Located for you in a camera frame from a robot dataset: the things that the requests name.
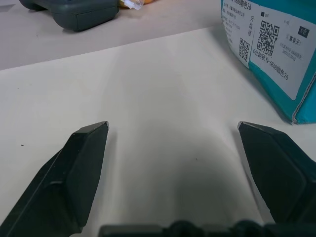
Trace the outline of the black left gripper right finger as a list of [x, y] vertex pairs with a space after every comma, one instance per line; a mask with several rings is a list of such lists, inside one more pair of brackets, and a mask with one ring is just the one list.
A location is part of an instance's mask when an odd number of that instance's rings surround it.
[[277, 223], [316, 224], [316, 162], [284, 132], [241, 121], [254, 183]]

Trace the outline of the orange item in clear wrap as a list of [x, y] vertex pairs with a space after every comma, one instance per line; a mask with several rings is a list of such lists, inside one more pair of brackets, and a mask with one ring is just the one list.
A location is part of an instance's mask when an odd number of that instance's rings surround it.
[[156, 0], [118, 0], [120, 7], [139, 10], [143, 5], [150, 4]]

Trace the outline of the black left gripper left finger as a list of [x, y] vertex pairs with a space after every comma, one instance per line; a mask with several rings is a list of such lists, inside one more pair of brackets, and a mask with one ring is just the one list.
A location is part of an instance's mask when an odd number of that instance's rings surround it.
[[106, 121], [74, 132], [35, 175], [0, 225], [0, 237], [70, 237], [87, 224], [109, 131]]

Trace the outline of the white printed barcode label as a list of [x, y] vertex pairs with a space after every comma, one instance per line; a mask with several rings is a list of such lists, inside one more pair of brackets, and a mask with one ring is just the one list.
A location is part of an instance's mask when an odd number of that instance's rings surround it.
[[295, 100], [316, 50], [316, 16], [305, 20], [254, 0], [223, 0], [222, 21], [231, 50], [266, 73]]

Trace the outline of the teal box with white labels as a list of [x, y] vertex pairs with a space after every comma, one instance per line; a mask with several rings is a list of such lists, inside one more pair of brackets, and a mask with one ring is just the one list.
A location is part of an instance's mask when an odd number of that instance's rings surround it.
[[293, 123], [316, 123], [316, 0], [221, 0], [230, 49]]

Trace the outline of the dark grey plastic base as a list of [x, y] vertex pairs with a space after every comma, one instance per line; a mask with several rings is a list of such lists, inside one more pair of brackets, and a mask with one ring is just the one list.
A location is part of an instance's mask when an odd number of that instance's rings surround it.
[[88, 30], [115, 18], [118, 0], [19, 0], [29, 10], [50, 12], [62, 28], [74, 32]]

